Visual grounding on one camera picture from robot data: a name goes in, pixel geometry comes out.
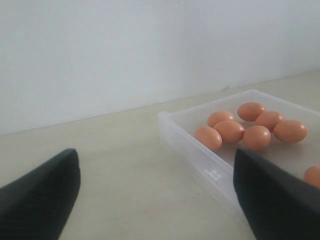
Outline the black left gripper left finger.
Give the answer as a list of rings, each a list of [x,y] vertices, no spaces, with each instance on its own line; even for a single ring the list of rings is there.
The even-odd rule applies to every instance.
[[[65,149],[37,168],[1,187],[2,240],[59,239],[81,185],[79,157]]]

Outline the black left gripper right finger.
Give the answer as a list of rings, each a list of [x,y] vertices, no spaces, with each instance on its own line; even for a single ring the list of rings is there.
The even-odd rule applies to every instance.
[[[318,240],[320,190],[249,149],[234,157],[233,186],[257,240]]]

